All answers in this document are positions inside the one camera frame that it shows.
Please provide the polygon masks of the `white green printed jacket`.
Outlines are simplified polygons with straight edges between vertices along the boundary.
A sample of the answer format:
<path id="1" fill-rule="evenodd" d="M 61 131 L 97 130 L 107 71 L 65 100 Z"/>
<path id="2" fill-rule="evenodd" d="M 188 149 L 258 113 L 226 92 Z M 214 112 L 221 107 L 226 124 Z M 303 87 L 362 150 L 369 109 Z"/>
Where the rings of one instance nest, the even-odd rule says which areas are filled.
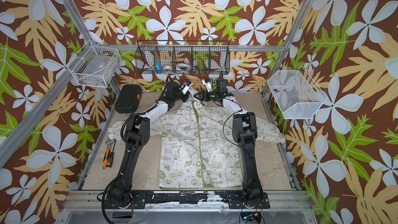
<path id="1" fill-rule="evenodd" d="M 243 181 L 238 149 L 232 137 L 231 114 L 221 107 L 189 99 L 180 108 L 151 120 L 150 134 L 161 136 L 160 188 L 228 188 Z"/>

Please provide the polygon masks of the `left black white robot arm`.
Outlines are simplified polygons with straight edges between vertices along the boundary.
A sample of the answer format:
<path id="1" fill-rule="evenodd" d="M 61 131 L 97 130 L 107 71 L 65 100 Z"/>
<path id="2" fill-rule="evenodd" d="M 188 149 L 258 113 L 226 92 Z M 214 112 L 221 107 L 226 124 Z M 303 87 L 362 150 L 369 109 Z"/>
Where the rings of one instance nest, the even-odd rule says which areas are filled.
<path id="1" fill-rule="evenodd" d="M 186 102 L 192 86 L 190 80 L 182 85 L 167 82 L 154 106 L 143 113 L 134 113 L 123 123 L 120 137 L 125 143 L 125 152 L 118 175 L 102 194 L 102 208 L 127 208 L 131 204 L 131 188 L 134 170 L 143 147 L 150 140 L 150 124 L 170 111 L 179 100 Z"/>

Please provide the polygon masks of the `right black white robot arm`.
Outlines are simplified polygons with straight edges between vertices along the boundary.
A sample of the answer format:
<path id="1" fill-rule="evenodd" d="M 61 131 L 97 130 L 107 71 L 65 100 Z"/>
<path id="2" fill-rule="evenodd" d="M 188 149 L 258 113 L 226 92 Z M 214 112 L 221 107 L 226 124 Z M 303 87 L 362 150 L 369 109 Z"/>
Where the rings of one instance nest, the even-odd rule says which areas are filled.
<path id="1" fill-rule="evenodd" d="M 219 103 L 231 114 L 227 120 L 232 120 L 232 144 L 238 148 L 242 156 L 242 203 L 246 207 L 263 206 L 266 196 L 258 176 L 255 159 L 255 143 L 258 137 L 256 116 L 241 107 L 235 96 L 228 91 L 225 79 L 213 81 L 206 78 L 202 80 L 202 84 L 206 89 L 194 97 L 201 102 Z"/>

